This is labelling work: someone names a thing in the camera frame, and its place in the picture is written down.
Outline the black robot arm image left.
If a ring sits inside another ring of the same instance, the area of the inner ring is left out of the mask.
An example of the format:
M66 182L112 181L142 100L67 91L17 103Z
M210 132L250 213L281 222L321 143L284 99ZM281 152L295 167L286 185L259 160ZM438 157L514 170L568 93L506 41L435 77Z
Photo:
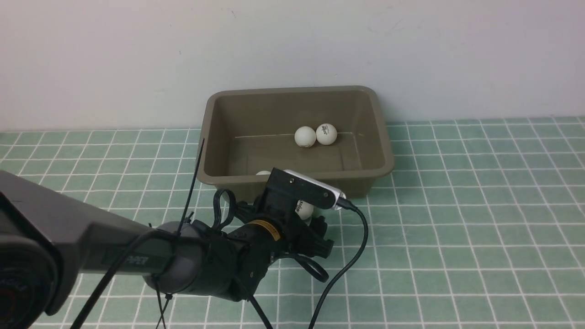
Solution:
M214 195L214 221L190 216L152 228L8 171L1 172L1 327L27 329L56 314L80 273L102 273L74 327L79 328L115 274L136 275L157 293L250 301L270 265L296 260L318 281L328 273L322 217L307 225L300 202L321 209L343 193L291 170L272 169L253 204L232 191Z

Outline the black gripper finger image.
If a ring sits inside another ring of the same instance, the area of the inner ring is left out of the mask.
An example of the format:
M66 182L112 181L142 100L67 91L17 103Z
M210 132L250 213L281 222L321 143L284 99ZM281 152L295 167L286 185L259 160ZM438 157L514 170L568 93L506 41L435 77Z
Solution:
M302 254L307 257L326 259L330 256L334 241L319 236L302 236Z
M319 215L317 217L312 216L308 226L316 235L321 238L324 238L328 228L328 224L326 223L323 215Z

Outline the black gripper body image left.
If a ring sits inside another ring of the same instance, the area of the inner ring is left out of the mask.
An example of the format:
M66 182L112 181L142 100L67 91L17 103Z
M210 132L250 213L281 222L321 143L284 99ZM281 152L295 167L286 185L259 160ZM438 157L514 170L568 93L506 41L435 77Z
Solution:
M246 202L238 202L230 212L243 224L229 233L240 264L269 266L283 259L301 266L316 264L316 219L312 215L303 220L296 211L283 215Z

